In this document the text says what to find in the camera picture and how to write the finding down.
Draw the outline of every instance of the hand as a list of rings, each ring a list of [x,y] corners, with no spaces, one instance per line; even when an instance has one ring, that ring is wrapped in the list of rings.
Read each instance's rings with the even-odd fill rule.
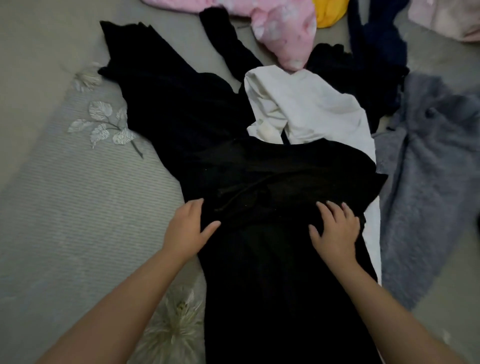
[[[324,221],[322,236],[313,225],[309,225],[313,247],[333,274],[338,269],[357,264],[355,258],[355,241],[360,232],[360,220],[355,217],[347,204],[342,208],[327,201],[327,206],[317,202]]]
[[[200,232],[200,216],[204,199],[191,200],[180,206],[165,232],[162,251],[186,263],[197,254],[220,226],[214,221]]]

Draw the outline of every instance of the pink garment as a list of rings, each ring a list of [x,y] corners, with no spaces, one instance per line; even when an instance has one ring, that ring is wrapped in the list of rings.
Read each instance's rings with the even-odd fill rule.
[[[297,71],[307,63],[317,30],[312,0],[142,0],[148,5],[199,13],[223,6],[229,14],[252,19],[255,38],[278,57],[283,68]]]
[[[480,0],[412,0],[408,18],[449,38],[480,41]]]

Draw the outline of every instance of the gray garment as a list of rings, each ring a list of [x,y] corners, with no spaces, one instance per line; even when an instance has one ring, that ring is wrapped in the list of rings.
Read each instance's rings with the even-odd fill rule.
[[[480,97],[412,73],[388,130],[374,135],[383,286],[407,309],[427,292],[478,212]]]

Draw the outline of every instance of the white fabric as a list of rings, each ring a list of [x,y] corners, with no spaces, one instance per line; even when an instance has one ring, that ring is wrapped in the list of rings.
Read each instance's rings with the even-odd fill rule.
[[[277,66],[258,67],[245,75],[245,91],[256,119],[247,128],[249,135],[283,144],[285,129],[291,144],[325,138],[361,150],[376,161],[365,110],[354,96],[339,93],[320,76],[305,69],[288,74]],[[378,197],[365,211],[365,219],[363,238],[381,283]]]

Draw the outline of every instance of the yellow garment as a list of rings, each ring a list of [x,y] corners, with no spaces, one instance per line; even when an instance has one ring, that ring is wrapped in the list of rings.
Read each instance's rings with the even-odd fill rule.
[[[317,14],[317,28],[328,28],[347,12],[348,0],[313,0]]]

